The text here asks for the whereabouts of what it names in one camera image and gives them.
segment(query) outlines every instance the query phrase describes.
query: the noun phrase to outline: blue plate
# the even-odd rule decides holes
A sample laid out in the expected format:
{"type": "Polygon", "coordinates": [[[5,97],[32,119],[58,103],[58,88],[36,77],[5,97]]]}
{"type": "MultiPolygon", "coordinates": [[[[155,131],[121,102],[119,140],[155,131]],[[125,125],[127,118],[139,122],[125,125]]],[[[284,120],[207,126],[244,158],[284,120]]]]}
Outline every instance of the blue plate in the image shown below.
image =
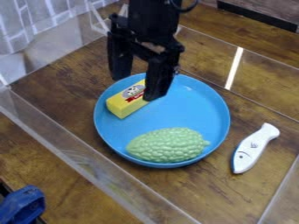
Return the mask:
{"type": "Polygon", "coordinates": [[[203,82],[176,75],[167,96],[151,101],[127,118],[119,119],[107,108],[105,100],[132,86],[145,74],[132,75],[116,82],[98,97],[93,121],[102,140],[116,153],[131,162],[155,167],[175,168],[205,158],[220,146],[229,131],[229,109],[217,92],[203,82]],[[131,140],[151,130],[185,127],[201,133],[209,146],[193,159],[179,163],[152,163],[127,152],[131,140]]]}

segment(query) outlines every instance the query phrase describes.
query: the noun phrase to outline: toy bitter melon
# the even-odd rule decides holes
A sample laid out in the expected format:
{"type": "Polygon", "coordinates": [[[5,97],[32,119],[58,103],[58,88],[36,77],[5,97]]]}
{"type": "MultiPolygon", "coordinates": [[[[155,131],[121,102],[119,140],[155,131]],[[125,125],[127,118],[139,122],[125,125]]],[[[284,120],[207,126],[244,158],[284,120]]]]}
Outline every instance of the toy bitter melon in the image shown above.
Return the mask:
{"type": "Polygon", "coordinates": [[[176,163],[197,157],[209,145],[188,128],[167,128],[137,136],[127,145],[128,153],[145,161],[176,163]]]}

